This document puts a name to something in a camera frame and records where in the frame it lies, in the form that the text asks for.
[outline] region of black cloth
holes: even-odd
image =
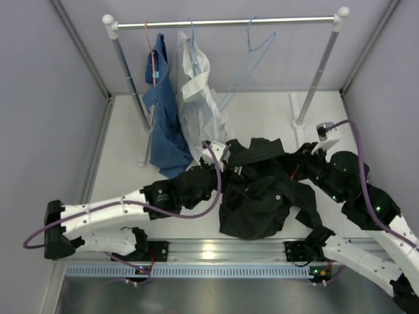
[[[290,169],[281,162],[285,152],[280,139],[252,139],[249,148],[237,140],[227,145],[230,158],[219,210],[221,233],[246,240],[273,236],[282,230],[293,205],[301,208],[297,219],[303,224],[321,225],[314,191],[292,181]]]

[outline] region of gray wall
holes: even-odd
[[[105,100],[47,0],[0,17],[0,312],[36,313],[50,262],[22,243],[48,201],[78,201]]]
[[[288,16],[332,15],[346,5],[351,9],[342,34],[326,67],[320,86],[342,87],[357,55],[389,0],[62,0],[91,53],[107,87],[112,92],[127,92],[111,41],[101,23],[104,14],[112,14],[122,23],[170,22],[178,20],[222,20]],[[250,89],[308,89],[324,51],[332,26],[282,25],[251,28],[252,43],[259,45],[273,31],[276,42],[249,80]],[[176,29],[150,30],[155,42],[158,32],[165,34],[170,56],[174,55]],[[144,68],[149,53],[144,30],[120,33],[128,63],[139,90],[144,83]],[[226,90],[247,52],[246,27],[206,27],[195,29],[195,39],[211,63],[209,85]],[[256,58],[252,59],[253,67]]]
[[[419,1],[403,1],[348,91],[373,183],[419,234]]]

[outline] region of blue wire hanger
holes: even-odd
[[[191,22],[191,29],[192,29],[192,42],[191,42],[192,61],[193,61],[193,64],[198,68],[199,73],[195,73],[195,75],[197,75],[197,74],[202,73],[202,70],[198,62],[198,57],[196,56],[194,22],[192,21],[192,18],[189,18],[189,21]]]
[[[250,44],[250,25],[252,23],[252,21],[256,19],[256,16],[252,17],[252,19],[249,21],[248,25],[247,25],[247,56],[244,58],[242,64],[240,65],[239,69],[237,70],[234,78],[232,79],[230,85],[228,86],[227,92],[224,96],[224,98],[220,101],[219,104],[219,108],[220,111],[223,111],[225,109],[225,107],[230,103],[230,101],[232,101],[232,99],[234,98],[234,96],[247,84],[248,80],[250,79],[250,76],[253,74],[253,72],[256,70],[256,67],[259,65],[259,63],[262,61],[264,55],[268,52],[269,48],[272,46],[272,43],[275,41],[276,38],[276,32],[273,32],[272,34],[270,34],[270,36],[265,39],[258,47],[256,48],[252,48],[251,44]],[[262,53],[262,56],[257,60],[256,64],[253,66],[252,70],[250,71],[250,73],[247,75],[247,77],[243,80],[242,84],[239,85],[239,87],[237,87],[235,93],[228,99],[227,102],[226,98],[228,97],[230,90],[233,86],[233,84],[237,81],[237,78],[239,77],[239,75],[242,73],[244,65],[247,62],[247,59],[249,59],[250,54],[254,51],[259,50],[260,48],[262,48],[266,43],[268,43],[268,46],[266,47],[266,49],[264,50],[264,52]]]

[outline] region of metal frame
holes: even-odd
[[[109,100],[111,94],[109,93],[105,82],[103,81],[102,77],[99,74],[98,68],[95,66],[92,57],[88,53],[86,47],[84,46],[77,30],[75,29],[73,22],[70,20],[67,12],[65,11],[63,5],[61,4],[60,0],[50,0],[50,4],[52,8],[55,10],[56,14],[60,18],[62,24],[64,25],[65,29],[67,30],[69,36],[71,37],[77,51],[80,54],[80,57],[83,59],[84,64],[86,64],[87,68],[89,69],[90,73],[92,74],[96,84],[98,85],[99,89],[101,90],[103,96]]]

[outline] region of pole base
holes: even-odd
[[[291,99],[291,109],[293,111],[293,129],[295,132],[295,139],[297,141],[297,149],[302,147],[302,145],[306,142],[306,134],[304,132],[305,124],[304,122],[302,124],[297,123],[297,118],[300,115],[300,103],[299,103],[299,97],[297,93],[292,92],[289,94],[289,97]]]

